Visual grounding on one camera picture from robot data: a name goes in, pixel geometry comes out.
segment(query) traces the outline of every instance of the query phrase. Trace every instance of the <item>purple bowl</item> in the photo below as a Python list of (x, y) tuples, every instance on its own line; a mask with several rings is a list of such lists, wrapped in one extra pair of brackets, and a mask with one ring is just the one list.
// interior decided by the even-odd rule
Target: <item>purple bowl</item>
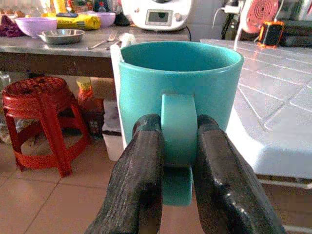
[(99, 16), (101, 20), (101, 28), (107, 28), (111, 26), (116, 18), (116, 13), (114, 12), (94, 12), (90, 13), (92, 16)]
[(56, 18), (33, 17), (15, 19), (19, 29), (32, 38), (39, 38), (42, 31), (55, 30), (58, 26)]

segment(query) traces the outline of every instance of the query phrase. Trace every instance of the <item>white appliance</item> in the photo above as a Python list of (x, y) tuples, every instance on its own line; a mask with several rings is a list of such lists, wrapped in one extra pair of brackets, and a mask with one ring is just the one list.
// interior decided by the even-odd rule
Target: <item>white appliance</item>
[(137, 27), (154, 31), (184, 28), (192, 4), (193, 0), (122, 0)]

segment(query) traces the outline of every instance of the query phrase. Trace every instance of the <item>orange device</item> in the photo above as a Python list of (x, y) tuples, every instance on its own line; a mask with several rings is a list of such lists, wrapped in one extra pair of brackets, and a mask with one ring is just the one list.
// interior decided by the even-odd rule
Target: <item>orange device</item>
[(275, 48), (284, 31), (284, 22), (264, 22), (261, 26), (258, 45), (261, 47)]

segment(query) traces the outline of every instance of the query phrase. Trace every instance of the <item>purple cloth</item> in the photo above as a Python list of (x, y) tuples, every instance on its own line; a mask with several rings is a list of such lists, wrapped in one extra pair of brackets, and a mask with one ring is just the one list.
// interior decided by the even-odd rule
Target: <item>purple cloth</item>
[(13, 23), (7, 16), (2, 16), (0, 24), (1, 37), (20, 37), (24, 33), (19, 29), (16, 23)]

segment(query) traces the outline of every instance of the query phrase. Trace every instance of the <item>beige floor tile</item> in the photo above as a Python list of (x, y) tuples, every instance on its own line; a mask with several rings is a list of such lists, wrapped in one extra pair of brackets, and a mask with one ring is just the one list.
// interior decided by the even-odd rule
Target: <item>beige floor tile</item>
[(283, 225), (312, 228), (312, 213), (276, 211)]
[(60, 180), (62, 184), (107, 188), (114, 166), (104, 140), (93, 141), (73, 162), (73, 173)]
[(26, 234), (83, 234), (105, 195), (105, 189), (59, 184)]
[[(29, 142), (26, 142), (21, 146), (21, 150), (23, 154), (29, 155), (37, 147), (37, 144), (30, 145)], [(0, 176), (10, 177), (16, 169), (12, 145), (0, 143)]]
[(273, 189), (274, 189), (274, 185), (270, 185), (270, 184), (261, 184), (265, 195), (268, 197), (268, 199), (270, 200), (271, 204), (274, 206), (274, 199), (273, 199)]
[(8, 179), (0, 187), (0, 233), (23, 234), (56, 185)]
[(12, 145), (0, 143), (0, 176), (10, 177), (16, 169)]
[(204, 234), (195, 199), (186, 207), (163, 206), (160, 233)]
[(8, 180), (8, 178), (0, 177), (0, 187), (1, 187), (2, 184), (5, 183), (6, 180)]
[[(64, 137), (66, 147), (74, 145), (80, 138), (81, 135), (73, 136), (66, 134)], [(49, 142), (45, 139), (45, 137), (42, 134), (37, 138), (36, 145), (37, 147), (32, 152), (33, 155), (48, 155), (52, 153), (50, 150)], [(57, 183), (60, 180), (60, 175), (57, 168), (48, 168), (40, 170), (25, 169), (23, 172), (17, 170), (14, 173), (13, 177), (54, 183)]]
[(57, 168), (47, 168), (40, 170), (26, 168), (22, 172), (20, 170), (16, 170), (15, 173), (12, 175), (12, 178), (21, 178), (21, 179), (30, 179), (57, 183), (60, 180), (60, 175)]
[(272, 196), (277, 210), (312, 213), (312, 190), (273, 186)]

